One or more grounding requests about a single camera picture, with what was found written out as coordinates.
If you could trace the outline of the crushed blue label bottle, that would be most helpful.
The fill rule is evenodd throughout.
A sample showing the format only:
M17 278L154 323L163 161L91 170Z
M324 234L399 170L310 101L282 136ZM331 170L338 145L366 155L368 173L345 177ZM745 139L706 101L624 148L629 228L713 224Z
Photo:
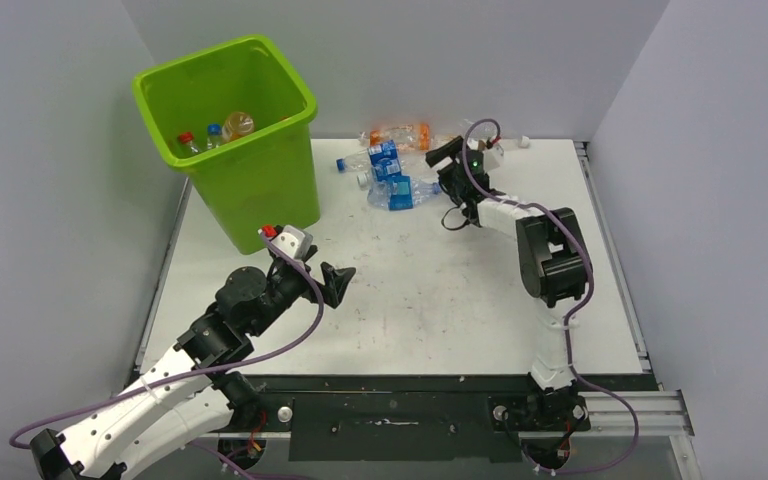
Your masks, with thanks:
M428 183L406 175L394 175L375 182L367 193L368 203L387 211L414 209L442 193L437 182Z

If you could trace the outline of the blue label clear bottle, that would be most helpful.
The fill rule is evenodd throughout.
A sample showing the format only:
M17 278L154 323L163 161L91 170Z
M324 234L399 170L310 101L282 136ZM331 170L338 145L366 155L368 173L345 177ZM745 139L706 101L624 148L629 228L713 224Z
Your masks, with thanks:
M392 140L338 158L335 165L340 174L369 173L376 180L396 174L419 178L432 173L423 155L402 153Z

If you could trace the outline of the orange bottle barcode label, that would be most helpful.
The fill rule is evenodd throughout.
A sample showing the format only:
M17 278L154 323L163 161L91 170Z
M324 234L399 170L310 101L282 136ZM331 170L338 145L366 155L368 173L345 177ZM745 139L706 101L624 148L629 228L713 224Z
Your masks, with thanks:
M255 122L250 114L242 111L231 112L221 127L224 143L244 138L255 131Z

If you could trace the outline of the green plastic bin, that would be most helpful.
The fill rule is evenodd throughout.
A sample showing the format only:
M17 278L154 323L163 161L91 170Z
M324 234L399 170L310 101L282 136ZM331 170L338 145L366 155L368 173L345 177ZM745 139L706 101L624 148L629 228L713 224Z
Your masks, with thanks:
M185 175L231 243L242 254L260 250L258 228L307 227L320 218L310 124L317 100L273 41L248 35L138 73L136 106L164 163ZM207 127L233 113L254 130L194 153Z

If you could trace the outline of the Pepsi bottle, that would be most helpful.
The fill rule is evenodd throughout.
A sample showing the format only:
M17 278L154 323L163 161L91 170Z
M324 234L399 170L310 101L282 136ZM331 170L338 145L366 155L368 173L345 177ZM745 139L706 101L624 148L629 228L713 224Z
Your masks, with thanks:
M209 124L206 127L206 142L205 146L207 150L218 148L223 143L222 126L218 123Z

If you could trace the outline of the red label clear bottle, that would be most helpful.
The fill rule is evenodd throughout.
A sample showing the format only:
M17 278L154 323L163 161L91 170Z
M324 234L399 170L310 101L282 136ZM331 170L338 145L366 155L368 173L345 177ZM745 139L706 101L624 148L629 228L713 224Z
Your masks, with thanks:
M202 149L197 144L195 137L191 132L183 132L179 134L176 139L180 146L182 155L185 158L193 157L202 152Z

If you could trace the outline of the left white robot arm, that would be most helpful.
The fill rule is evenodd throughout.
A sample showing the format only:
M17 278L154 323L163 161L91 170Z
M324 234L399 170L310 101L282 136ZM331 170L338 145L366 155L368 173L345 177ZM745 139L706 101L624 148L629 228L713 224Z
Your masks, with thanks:
M256 363L253 338L296 300L337 308L356 274L322 263L322 281L299 259L271 247L272 264L230 273L205 312L148 371L117 396L81 412L60 431L43 429L29 443L43 479L133 479L203 434L250 428L259 395L240 369Z

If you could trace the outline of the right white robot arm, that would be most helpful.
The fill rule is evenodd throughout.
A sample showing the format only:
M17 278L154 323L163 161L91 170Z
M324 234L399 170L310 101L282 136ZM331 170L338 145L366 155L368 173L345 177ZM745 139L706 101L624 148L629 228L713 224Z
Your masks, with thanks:
M525 402L527 418L539 428L567 415L582 420L586 410L567 346L573 322L558 311L563 301L581 299L589 283L586 262L575 249L584 244L580 227L569 208L546 215L493 188L485 161L495 152L492 141L472 149L458 136L426 152L425 163L468 225L516 240L522 284L535 303L535 351L527 380L536 392Z

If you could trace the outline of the clear white-cap bottle rear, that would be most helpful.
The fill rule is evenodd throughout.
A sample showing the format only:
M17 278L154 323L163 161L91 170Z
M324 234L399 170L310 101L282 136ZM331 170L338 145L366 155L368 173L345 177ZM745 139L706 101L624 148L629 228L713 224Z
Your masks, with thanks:
M460 127L463 131L466 131L474 124L473 120L463 119L460 123ZM497 131L491 122L481 123L478 127L475 127L469 137L470 145L477 146L478 141L492 140L496 137ZM508 142L511 146L515 145L518 149L528 149L532 145L532 139L528 136L520 136L518 139L509 139Z

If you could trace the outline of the orange label bottle rear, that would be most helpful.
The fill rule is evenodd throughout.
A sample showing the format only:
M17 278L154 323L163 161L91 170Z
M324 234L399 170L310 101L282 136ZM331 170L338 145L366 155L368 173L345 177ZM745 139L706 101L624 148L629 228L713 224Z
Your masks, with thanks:
M374 146L393 141L400 152L427 151L431 148L431 129L424 122L383 126L368 132L361 132L358 140L363 146Z

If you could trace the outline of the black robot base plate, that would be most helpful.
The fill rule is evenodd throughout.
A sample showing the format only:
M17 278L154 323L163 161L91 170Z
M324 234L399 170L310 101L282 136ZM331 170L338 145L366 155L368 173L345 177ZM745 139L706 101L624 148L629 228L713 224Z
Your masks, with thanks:
M526 375L253 375L257 395L218 432L244 468L268 448L306 461L517 462L557 466L591 428L576 385L541 390Z

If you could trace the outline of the aluminium frame rail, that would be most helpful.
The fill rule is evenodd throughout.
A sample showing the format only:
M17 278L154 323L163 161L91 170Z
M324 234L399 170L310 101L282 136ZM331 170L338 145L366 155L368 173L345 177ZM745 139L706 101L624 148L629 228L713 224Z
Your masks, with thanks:
M683 392L627 391L620 392L637 415L640 436L694 435ZM585 392L590 414L589 436L632 436L634 422L628 408L603 393Z

